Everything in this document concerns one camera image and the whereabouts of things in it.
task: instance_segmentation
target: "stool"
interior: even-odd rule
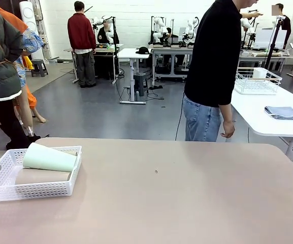
[[[146,74],[145,73],[136,73],[134,75],[134,90],[139,92],[140,97],[144,96],[144,92],[148,90],[147,87],[147,81],[146,86],[144,86],[144,81],[146,80]]]
[[[34,70],[31,70],[31,76],[34,75],[41,75],[41,77],[45,77],[45,74],[48,74],[46,65],[44,64],[44,61],[42,59],[33,59],[31,60],[32,66],[34,67]]]

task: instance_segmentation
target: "black hair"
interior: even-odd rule
[[[280,11],[283,11],[284,9],[284,5],[283,4],[276,4],[278,6],[278,8],[280,9]]]
[[[84,9],[84,3],[80,2],[80,1],[76,1],[74,3],[74,8],[75,8],[76,12],[82,11]]]

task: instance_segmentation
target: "dark green puffer jacket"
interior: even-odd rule
[[[0,15],[0,62],[14,62],[23,51],[22,35]],[[13,64],[0,65],[0,100],[9,100],[21,91],[20,78]]]

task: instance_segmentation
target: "man in red jacket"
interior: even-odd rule
[[[77,74],[81,88],[93,87],[95,83],[94,57],[96,49],[92,25],[84,15],[84,3],[74,3],[76,13],[68,21],[71,47],[76,53]]]

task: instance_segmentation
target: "blue patterned sleeve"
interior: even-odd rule
[[[23,45],[27,52],[37,52],[43,45],[43,40],[29,28],[23,33]]]

